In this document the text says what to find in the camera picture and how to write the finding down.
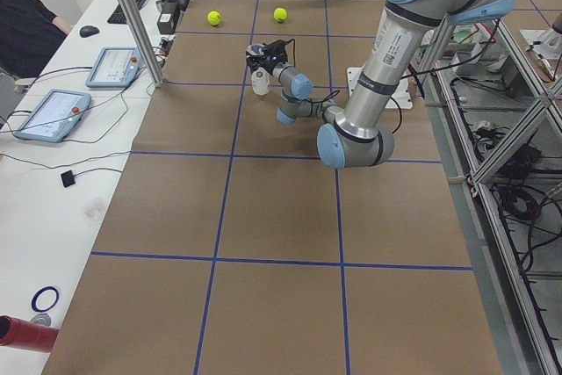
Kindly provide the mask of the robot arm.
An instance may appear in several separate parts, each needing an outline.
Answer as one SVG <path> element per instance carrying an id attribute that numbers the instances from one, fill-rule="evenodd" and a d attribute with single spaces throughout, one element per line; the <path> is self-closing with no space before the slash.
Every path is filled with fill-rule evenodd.
<path id="1" fill-rule="evenodd" d="M 370 167 L 393 153 L 392 132 L 378 120 L 425 33 L 445 18 L 453 25 L 501 18 L 514 4 L 515 0 L 385 0 L 373 48 L 343 108 L 310 98 L 312 82 L 288 62 L 284 40 L 248 46 L 246 63 L 251 72 L 265 71 L 282 84 L 280 122 L 291 124 L 304 117 L 322 120 L 316 144 L 326 166 Z"/>

